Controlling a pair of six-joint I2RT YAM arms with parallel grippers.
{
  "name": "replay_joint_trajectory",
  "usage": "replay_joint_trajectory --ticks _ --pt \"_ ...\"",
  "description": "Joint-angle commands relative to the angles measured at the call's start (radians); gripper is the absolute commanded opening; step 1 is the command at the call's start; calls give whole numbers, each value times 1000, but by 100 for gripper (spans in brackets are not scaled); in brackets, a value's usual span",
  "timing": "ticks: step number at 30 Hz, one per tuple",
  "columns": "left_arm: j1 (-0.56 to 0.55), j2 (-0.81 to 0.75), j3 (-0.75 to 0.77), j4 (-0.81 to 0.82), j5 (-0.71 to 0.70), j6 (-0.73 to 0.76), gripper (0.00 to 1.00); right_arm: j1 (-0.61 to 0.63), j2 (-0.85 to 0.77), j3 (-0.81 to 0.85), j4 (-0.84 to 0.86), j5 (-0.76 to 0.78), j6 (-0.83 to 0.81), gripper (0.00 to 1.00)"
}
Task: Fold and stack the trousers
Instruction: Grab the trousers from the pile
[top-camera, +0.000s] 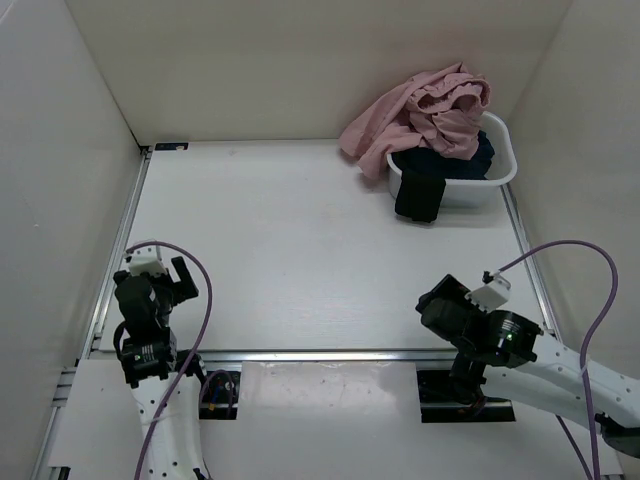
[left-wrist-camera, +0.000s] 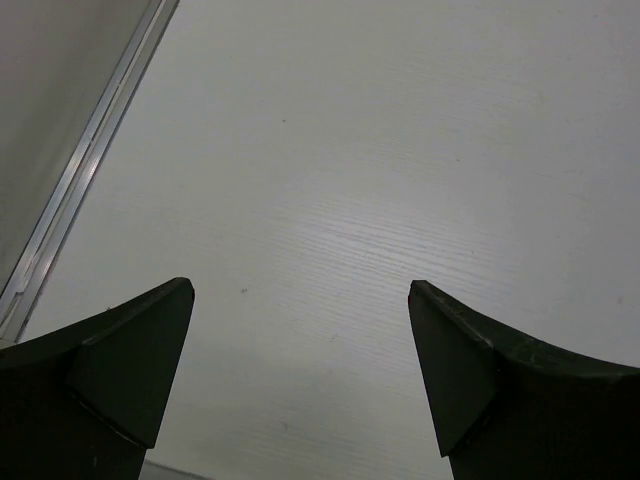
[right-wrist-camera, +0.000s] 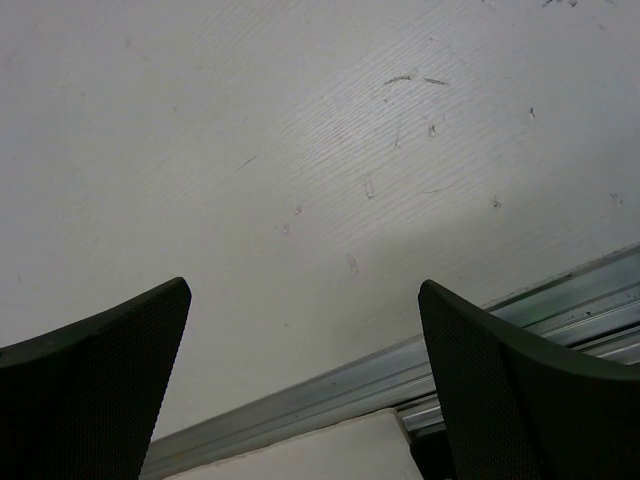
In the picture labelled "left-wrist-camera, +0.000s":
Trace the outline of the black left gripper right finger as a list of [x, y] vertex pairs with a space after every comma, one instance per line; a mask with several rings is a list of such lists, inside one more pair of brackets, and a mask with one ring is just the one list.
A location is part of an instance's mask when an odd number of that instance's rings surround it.
[[412, 283], [439, 452], [457, 479], [635, 479], [639, 371], [553, 346]]

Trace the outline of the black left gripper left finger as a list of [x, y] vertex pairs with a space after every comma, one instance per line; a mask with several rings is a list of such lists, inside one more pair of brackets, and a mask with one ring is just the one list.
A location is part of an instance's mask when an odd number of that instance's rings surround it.
[[195, 302], [177, 277], [1, 351], [4, 479], [136, 479], [154, 448]]

